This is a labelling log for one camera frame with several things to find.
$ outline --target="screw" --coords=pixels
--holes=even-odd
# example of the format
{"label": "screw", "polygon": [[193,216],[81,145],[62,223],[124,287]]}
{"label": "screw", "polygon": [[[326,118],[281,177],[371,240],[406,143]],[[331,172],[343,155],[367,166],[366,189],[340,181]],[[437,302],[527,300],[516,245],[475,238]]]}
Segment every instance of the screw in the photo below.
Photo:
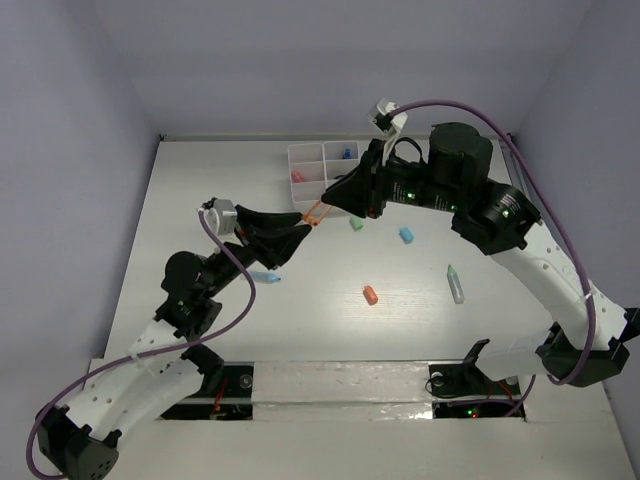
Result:
{"label": "screw", "polygon": [[253,385],[253,377],[249,374],[244,374],[240,377],[240,388],[251,388]]}
{"label": "screw", "polygon": [[435,372],[433,375],[431,375],[431,385],[436,388],[444,385],[444,378],[442,378],[442,373]]}

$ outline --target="orange peg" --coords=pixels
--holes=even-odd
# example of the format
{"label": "orange peg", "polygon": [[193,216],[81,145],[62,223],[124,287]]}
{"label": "orange peg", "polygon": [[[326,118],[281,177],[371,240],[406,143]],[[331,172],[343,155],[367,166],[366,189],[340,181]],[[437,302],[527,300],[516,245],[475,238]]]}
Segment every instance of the orange peg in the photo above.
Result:
{"label": "orange peg", "polygon": [[[317,217],[314,217],[313,212],[318,208],[322,208],[322,207],[324,207],[324,211],[322,211],[322,213],[320,213],[320,215],[318,215]],[[302,219],[312,227],[317,227],[318,225],[320,225],[320,222],[324,219],[324,217],[326,217],[329,214],[332,208],[333,207],[322,203],[321,200],[318,200],[313,205],[313,207],[311,207],[311,209],[302,216]]]}
{"label": "orange peg", "polygon": [[369,285],[364,287],[364,296],[367,299],[367,302],[369,302],[369,305],[375,305],[378,303],[378,296]]}

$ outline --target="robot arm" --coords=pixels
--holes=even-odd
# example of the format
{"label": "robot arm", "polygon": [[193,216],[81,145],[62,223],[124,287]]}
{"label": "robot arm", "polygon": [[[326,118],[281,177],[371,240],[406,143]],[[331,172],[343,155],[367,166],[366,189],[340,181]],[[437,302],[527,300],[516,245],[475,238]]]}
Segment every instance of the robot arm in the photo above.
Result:
{"label": "robot arm", "polygon": [[[539,211],[513,186],[488,178],[492,143],[469,125],[436,126],[427,162],[421,151],[418,162],[397,157],[388,142],[403,140],[398,139],[401,125],[389,121],[389,111],[383,102],[371,118],[390,139],[372,140],[359,166],[332,185],[322,201],[362,218],[379,217],[386,202],[453,213],[452,230],[509,270],[553,320],[507,345],[481,340],[458,366],[430,367],[439,375],[434,395],[482,395],[491,381],[518,375],[566,377],[587,337],[585,298],[573,263]],[[579,387],[621,371],[629,355],[623,343],[638,335],[640,322],[637,309],[625,310],[591,288],[597,309],[593,347],[581,373],[569,382]]]}
{"label": "robot arm", "polygon": [[[242,245],[224,246],[245,267],[256,261],[269,269],[283,265],[311,231],[299,225],[300,213],[258,213],[218,199],[202,210],[219,235],[235,233]],[[239,274],[222,253],[178,252],[168,260],[161,285],[167,299],[133,342],[132,361],[121,359],[120,366],[91,379],[66,405],[43,412],[37,430],[40,450],[64,476],[103,478],[137,424],[158,418],[195,392],[216,394],[224,361],[199,339],[222,310],[212,298]]]}

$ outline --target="blue object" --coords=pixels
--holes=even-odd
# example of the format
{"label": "blue object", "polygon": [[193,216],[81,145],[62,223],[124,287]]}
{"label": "blue object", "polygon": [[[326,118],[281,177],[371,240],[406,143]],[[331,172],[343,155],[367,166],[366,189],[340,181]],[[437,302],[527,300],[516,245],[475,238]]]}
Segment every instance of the blue object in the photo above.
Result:
{"label": "blue object", "polygon": [[407,245],[413,242],[413,233],[411,233],[411,230],[409,230],[408,227],[402,227],[400,229],[400,236],[402,237],[404,243],[406,243]]}
{"label": "blue object", "polygon": [[280,281],[280,277],[272,272],[253,272],[249,270],[249,275],[259,283],[276,283]]}

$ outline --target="white wall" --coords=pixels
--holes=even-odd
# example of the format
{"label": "white wall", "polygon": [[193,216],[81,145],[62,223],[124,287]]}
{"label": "white wall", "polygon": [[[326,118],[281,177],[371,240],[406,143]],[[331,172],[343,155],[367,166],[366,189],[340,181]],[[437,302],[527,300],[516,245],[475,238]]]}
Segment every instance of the white wall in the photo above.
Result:
{"label": "white wall", "polygon": [[94,3],[159,131],[246,134],[370,133],[383,96],[466,101],[514,130],[592,2]]}
{"label": "white wall", "polygon": [[84,2],[0,2],[0,476],[101,354],[157,135]]}
{"label": "white wall", "polygon": [[[518,133],[589,276],[611,298],[640,306],[640,3],[596,2]],[[640,471],[640,339],[607,382]]]}

